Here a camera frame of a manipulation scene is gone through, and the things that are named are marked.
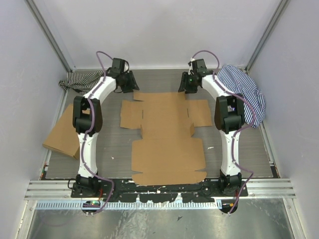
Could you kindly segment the folded brown cardboard box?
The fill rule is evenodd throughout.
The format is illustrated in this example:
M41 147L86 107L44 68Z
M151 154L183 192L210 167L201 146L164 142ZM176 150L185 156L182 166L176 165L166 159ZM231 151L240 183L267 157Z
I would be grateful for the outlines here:
M79 160L78 134L73 127L73 104L69 104L42 144L43 147Z

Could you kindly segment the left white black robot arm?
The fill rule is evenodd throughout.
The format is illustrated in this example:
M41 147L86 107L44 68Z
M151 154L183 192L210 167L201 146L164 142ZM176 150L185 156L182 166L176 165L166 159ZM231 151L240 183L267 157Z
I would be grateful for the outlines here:
M139 89L127 60L113 58L112 66L102 70L103 76L97 84L73 101L72 124L79 139L80 164L72 190L90 198L100 193L104 180L98 175L96 164L97 137L103 126L101 104L117 88L121 88L121 93Z

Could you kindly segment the black white striped cloth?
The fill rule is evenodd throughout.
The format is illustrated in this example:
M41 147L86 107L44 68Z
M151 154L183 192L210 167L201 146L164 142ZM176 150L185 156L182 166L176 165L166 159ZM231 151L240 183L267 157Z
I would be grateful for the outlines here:
M89 73L69 72L65 79L60 80L58 85L64 90L73 89L79 94L86 94L91 91L103 76L103 71Z

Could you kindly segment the left aluminium frame post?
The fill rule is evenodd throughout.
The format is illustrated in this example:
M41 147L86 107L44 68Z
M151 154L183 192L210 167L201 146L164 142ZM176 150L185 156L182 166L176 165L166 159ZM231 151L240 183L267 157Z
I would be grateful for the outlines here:
M49 45L52 47L54 53L56 54L64 69L67 72L73 72L75 68L74 66L72 66L71 60L68 60L66 54L62 51L62 44L58 43L57 39L55 38L52 32L52 28L48 25L47 21L43 17L43 14L40 12L40 9L38 8L36 2L34 0L25 0L24 2L26 3L31 14L38 23L45 38L47 39Z

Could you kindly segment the aluminium frame post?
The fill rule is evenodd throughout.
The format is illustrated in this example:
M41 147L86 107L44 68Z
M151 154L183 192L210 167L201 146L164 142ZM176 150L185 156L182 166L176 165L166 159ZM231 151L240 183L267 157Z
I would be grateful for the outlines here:
M245 72L248 72L252 69L253 65L255 64L257 58L259 57L262 49L264 48L267 40L270 38L272 32L274 31L275 27L277 26L280 18L282 17L283 13L285 12L287 6L289 5L290 0L280 0L278 6L276 7L269 23L265 31L262 34L247 66L245 67Z
M43 17L43 14L40 12L40 9L38 8L36 2L34 0L25 0L24 2L26 3L31 14L38 23L45 38L47 39L49 45L52 47L54 53L56 54L64 69L67 72L73 72L75 68L74 66L72 66L71 60L68 60L66 54L62 51L62 44L58 43L57 39L55 38L52 32L52 28L48 25L47 21Z

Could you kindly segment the right aluminium frame post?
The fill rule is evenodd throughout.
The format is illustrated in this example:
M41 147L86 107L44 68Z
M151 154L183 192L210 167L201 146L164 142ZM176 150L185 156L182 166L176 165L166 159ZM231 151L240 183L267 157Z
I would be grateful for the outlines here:
M280 18L282 17L283 13L285 12L287 6L289 5L290 0L280 0L278 6L276 7L269 23L265 31L262 34L247 66L245 67L245 72L248 72L252 69L253 65L255 64L257 58L259 57L262 49L264 48L267 40L270 38L272 32L274 31L275 27L277 26Z

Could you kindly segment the blue white striped cloth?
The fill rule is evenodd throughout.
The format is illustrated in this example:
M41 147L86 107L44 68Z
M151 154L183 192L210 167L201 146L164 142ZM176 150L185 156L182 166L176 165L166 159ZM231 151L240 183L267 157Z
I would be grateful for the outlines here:
M224 65L218 72L219 81L230 91L241 94L245 99L244 115L246 124L258 128L266 114L266 99L254 80L232 65Z

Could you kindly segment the brown cardboard box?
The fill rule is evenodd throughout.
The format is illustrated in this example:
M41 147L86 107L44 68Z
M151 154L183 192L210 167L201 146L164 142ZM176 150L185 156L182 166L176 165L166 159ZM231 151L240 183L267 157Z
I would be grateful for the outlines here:
M207 175L203 142L196 127L212 126L207 100L183 92L140 93L123 100L121 128L140 129L132 142L132 180L138 185L195 184Z
M42 144L43 147L79 160L78 134L73 127L73 104L69 104Z

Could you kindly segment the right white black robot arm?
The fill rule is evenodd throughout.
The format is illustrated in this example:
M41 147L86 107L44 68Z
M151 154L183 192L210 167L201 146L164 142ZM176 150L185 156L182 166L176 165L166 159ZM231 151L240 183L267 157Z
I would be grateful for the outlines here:
M222 195L231 196L242 183L238 165L239 130L245 124L244 102L221 83L214 71L208 70L204 59L191 58L189 70L183 72L178 91L186 94L197 93L198 87L205 89L215 100L214 123L222 140L222 165L218 188Z

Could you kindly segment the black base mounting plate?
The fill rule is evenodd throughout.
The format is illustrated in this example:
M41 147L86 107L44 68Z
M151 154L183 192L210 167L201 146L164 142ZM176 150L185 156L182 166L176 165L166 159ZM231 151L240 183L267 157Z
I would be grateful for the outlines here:
M102 201L134 203L140 201L147 203L174 202L181 196L183 203L189 202L214 202L215 197L236 197L239 189L235 191L220 191L216 179L206 178L195 184L142 186L131 179L113 179L115 184L107 181L98 182L97 189L79 188L75 183L67 184L71 190L72 198L100 198Z

